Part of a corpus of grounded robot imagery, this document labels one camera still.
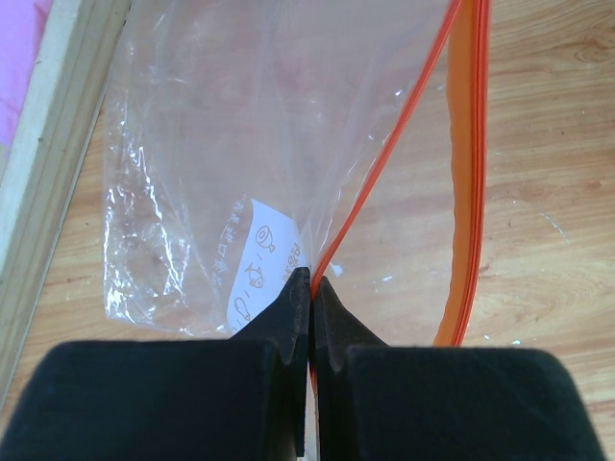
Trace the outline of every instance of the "wood grain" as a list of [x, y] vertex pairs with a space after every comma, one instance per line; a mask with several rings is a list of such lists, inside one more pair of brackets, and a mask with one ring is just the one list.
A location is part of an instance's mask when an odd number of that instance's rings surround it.
[[[615, 458], [615, 4], [496, 0], [492, 37], [484, 248], [465, 344], [557, 355]], [[102, 134], [99, 122], [0, 427], [55, 344], [164, 337], [104, 318]], [[379, 309], [391, 325], [412, 320]]]
[[59, 1], [47, 19], [11, 156], [6, 171], [0, 171], [0, 406], [86, 154], [129, 5], [130, 0]]

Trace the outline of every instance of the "wooden floor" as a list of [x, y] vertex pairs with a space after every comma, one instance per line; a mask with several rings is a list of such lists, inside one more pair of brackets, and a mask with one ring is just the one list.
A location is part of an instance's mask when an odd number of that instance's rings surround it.
[[[615, 459], [615, 2], [496, 0], [487, 210], [465, 344], [542, 348]], [[161, 338], [105, 320], [102, 124], [92, 139], [0, 432], [54, 345]]]

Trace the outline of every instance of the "orange zip strip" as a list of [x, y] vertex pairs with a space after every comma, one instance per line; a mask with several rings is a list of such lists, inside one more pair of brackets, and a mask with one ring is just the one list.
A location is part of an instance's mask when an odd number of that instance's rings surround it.
[[489, 63], [491, 1], [476, 0], [474, 11], [474, 30], [472, 55], [474, 87], [472, 88], [472, 235], [470, 242], [470, 267], [466, 272], [465, 290], [461, 309], [457, 316], [452, 338], [454, 346], [460, 346], [468, 326], [472, 303], [479, 277], [480, 249], [482, 247], [482, 228], [484, 221], [485, 153], [486, 153], [486, 111], [487, 79]]
[[346, 222], [342, 226], [341, 230], [339, 231], [329, 248], [323, 254], [323, 257], [321, 258], [318, 267], [316, 268], [316, 272], [314, 273], [314, 280], [312, 281], [311, 285], [312, 298], [316, 296], [318, 284], [320, 283], [320, 279], [325, 274], [328, 264], [331, 262], [333, 255], [341, 245], [342, 240], [348, 233], [348, 230], [350, 229], [351, 225], [355, 222], [358, 213], [363, 207], [363, 204], [365, 204], [369, 193], [372, 191], [374, 184], [376, 184], [376, 180], [378, 179], [379, 175], [382, 172], [382, 169], [391, 157], [393, 149], [397, 145], [400, 136], [404, 132], [404, 128], [406, 127], [407, 121], [416, 109], [416, 105], [418, 104], [419, 98], [421, 97], [421, 94], [423, 93], [423, 90], [425, 89], [425, 86], [430, 79], [431, 72], [437, 64], [438, 58], [440, 57], [440, 54], [444, 49], [444, 45], [446, 44], [446, 40], [449, 37], [451, 29], [453, 28], [453, 24], [455, 23], [455, 18], [457, 13], [459, 12], [461, 2], [462, 0], [451, 0], [451, 4], [449, 5], [446, 16], [444, 17], [444, 21], [442, 22], [435, 41], [431, 46], [430, 53], [427, 56], [427, 60], [425, 62], [425, 65], [423, 66], [423, 70], [421, 71], [421, 75], [419, 75], [419, 78], [414, 85], [414, 88], [408, 95], [404, 108], [402, 109], [402, 112], [400, 114], [400, 118], [397, 121], [397, 124], [395, 125], [395, 128], [391, 133], [391, 136], [386, 141], [386, 144], [384, 145], [380, 156], [378, 157], [376, 163], [374, 163], [374, 166], [367, 175], [365, 183], [363, 184], [363, 187], [358, 194], [357, 201], [355, 202], [353, 209], [348, 215], [348, 218], [346, 218]]

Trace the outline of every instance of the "clear plastic bag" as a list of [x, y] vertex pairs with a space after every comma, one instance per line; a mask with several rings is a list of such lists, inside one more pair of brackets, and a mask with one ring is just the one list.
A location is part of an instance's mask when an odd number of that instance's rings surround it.
[[383, 339], [432, 342], [455, 230], [436, 59], [460, 4], [134, 1], [107, 94], [108, 316], [229, 335], [293, 268], [319, 277], [431, 74], [328, 275]]

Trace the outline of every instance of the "plastic bag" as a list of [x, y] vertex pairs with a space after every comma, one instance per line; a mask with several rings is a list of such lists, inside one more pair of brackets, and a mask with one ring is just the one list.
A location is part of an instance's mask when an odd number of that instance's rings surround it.
[[385, 341], [458, 342], [480, 257], [488, 14], [135, 1], [107, 93], [108, 316], [230, 335], [307, 265]]

